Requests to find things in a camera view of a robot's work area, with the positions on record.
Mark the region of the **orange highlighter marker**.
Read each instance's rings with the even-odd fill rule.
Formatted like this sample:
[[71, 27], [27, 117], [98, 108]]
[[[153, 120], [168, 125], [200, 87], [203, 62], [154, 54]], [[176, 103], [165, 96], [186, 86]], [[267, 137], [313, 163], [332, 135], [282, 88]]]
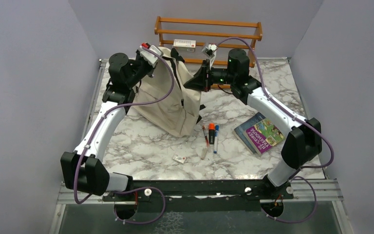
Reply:
[[215, 132], [216, 132], [215, 124], [214, 123], [209, 123], [209, 126], [208, 126], [208, 140], [209, 140], [210, 145], [214, 144]]

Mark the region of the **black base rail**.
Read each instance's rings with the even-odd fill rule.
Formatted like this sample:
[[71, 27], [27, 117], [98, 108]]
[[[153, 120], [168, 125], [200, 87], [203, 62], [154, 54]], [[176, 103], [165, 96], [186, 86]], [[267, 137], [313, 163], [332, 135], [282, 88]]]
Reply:
[[291, 185], [270, 190], [261, 179], [238, 180], [135, 180], [131, 192], [109, 192], [104, 202], [118, 209], [135, 209], [140, 213], [261, 211], [261, 202], [293, 199], [287, 191]]

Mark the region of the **beige canvas backpack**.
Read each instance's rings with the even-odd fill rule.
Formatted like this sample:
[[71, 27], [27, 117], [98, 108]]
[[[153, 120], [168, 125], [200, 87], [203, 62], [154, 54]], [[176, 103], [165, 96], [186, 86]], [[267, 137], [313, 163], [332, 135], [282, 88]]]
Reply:
[[150, 122], [176, 137], [189, 136], [197, 122], [201, 105], [201, 92], [184, 87], [193, 78], [185, 66], [184, 59], [174, 48], [159, 48], [166, 64], [158, 62], [153, 77], [145, 77], [139, 85], [135, 103], [151, 102], [166, 95], [174, 84], [168, 97], [149, 104], [134, 106], [134, 109]]

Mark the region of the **orange wooden shelf rack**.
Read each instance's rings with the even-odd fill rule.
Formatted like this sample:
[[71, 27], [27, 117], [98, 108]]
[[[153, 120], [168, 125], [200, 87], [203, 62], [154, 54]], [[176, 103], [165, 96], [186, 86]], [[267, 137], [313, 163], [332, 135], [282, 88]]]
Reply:
[[[199, 25], [211, 25], [211, 26], [231, 26], [231, 27], [249, 27], [255, 28], [255, 33], [252, 35], [242, 35], [233, 33], [221, 33], [221, 32], [202, 32], [202, 31], [186, 31], [186, 30], [169, 30], [162, 29], [161, 24], [167, 23], [183, 23], [183, 24], [199, 24]], [[262, 24], [258, 23], [245, 23], [245, 22], [229, 22], [229, 21], [216, 21], [216, 20], [194, 20], [194, 19], [176, 19], [176, 18], [162, 18], [157, 17], [155, 28], [155, 34], [159, 36], [160, 45], [170, 44], [169, 40], [164, 40], [164, 34], [171, 35], [184, 35], [184, 36], [201, 36], [201, 37], [215, 37], [222, 38], [222, 41], [215, 43], [219, 48], [228, 48], [228, 59], [226, 62], [214, 61], [217, 68], [227, 68], [229, 72], [235, 74], [235, 79], [230, 88], [232, 92], [243, 94], [245, 91], [252, 91], [261, 87], [261, 82], [254, 79], [249, 74], [249, 69], [254, 67], [257, 63], [256, 55], [251, 58], [249, 54], [254, 53], [255, 44], [257, 41], [262, 39]], [[197, 42], [196, 45], [204, 47], [206, 43]], [[209, 65], [209, 59], [204, 59], [203, 63]]]

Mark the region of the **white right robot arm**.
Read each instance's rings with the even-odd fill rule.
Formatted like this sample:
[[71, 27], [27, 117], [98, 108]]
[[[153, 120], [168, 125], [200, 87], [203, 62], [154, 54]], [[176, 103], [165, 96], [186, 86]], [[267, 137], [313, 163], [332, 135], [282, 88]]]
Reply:
[[281, 186], [296, 175], [297, 171], [322, 151], [320, 122], [293, 113], [267, 92], [260, 81], [249, 74], [250, 59], [243, 49], [231, 49], [227, 68], [211, 68], [209, 60], [203, 60], [193, 78], [184, 84], [187, 89], [207, 92], [212, 84], [228, 84], [231, 92], [244, 104], [261, 112], [286, 137], [281, 150], [282, 159], [264, 178], [262, 194], [274, 198]]

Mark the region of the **white and grey box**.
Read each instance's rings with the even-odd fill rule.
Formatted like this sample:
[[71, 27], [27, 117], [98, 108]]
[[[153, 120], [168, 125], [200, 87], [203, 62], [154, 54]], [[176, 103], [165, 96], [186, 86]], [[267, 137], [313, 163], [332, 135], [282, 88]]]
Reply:
[[196, 47], [196, 41], [195, 40], [188, 40], [188, 39], [174, 39], [173, 40], [173, 47], [195, 48]]

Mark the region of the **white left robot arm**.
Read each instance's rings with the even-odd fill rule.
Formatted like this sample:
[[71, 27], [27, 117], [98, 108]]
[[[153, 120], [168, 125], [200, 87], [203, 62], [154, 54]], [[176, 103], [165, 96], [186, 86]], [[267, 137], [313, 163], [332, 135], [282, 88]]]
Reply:
[[118, 124], [134, 106], [135, 86], [152, 76], [159, 56], [139, 51], [135, 59], [124, 53], [109, 58], [110, 79], [93, 125], [72, 152], [64, 152], [60, 163], [65, 186], [74, 194], [102, 195], [115, 191], [121, 200], [133, 196], [132, 176], [110, 173], [103, 165], [106, 148]]

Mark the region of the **blue-grey book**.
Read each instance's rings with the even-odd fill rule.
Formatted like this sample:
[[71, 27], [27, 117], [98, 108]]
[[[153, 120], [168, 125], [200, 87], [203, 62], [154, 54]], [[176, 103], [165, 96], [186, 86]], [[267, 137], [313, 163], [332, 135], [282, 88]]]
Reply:
[[261, 155], [271, 148], [266, 137], [256, 128], [264, 119], [265, 116], [258, 112], [233, 130], [237, 139], [253, 154]]

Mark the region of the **small white eraser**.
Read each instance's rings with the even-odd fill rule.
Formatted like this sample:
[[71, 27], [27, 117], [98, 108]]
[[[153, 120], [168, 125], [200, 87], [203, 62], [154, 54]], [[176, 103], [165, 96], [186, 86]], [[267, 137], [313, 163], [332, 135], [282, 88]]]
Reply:
[[187, 158], [185, 156], [174, 155], [172, 159], [178, 163], [184, 164]]

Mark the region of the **purple storey treehouse book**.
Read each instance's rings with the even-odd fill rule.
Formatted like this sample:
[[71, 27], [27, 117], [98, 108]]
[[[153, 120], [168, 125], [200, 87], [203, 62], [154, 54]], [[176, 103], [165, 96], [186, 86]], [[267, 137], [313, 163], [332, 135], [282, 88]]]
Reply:
[[250, 119], [246, 124], [248, 126], [245, 127], [244, 136], [259, 155], [269, 151], [284, 140], [284, 135], [267, 118]]

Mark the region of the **red pen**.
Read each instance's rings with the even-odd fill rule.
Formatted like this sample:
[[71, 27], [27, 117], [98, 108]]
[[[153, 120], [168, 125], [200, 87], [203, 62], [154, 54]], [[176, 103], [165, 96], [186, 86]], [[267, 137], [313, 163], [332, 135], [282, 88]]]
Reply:
[[207, 136], [207, 131], [206, 131], [206, 128], [205, 128], [204, 125], [202, 125], [202, 131], [203, 131], [203, 134], [204, 134], [204, 137], [205, 137], [206, 146], [209, 147], [209, 140], [208, 140], [208, 136]]

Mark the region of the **blue whiteboard marker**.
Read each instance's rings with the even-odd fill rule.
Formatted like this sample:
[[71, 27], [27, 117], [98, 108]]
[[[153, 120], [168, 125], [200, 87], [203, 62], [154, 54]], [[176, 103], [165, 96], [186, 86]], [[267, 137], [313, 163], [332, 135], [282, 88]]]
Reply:
[[215, 134], [214, 134], [214, 145], [213, 145], [213, 153], [217, 154], [218, 152], [218, 137], [219, 135], [219, 125], [215, 125]]

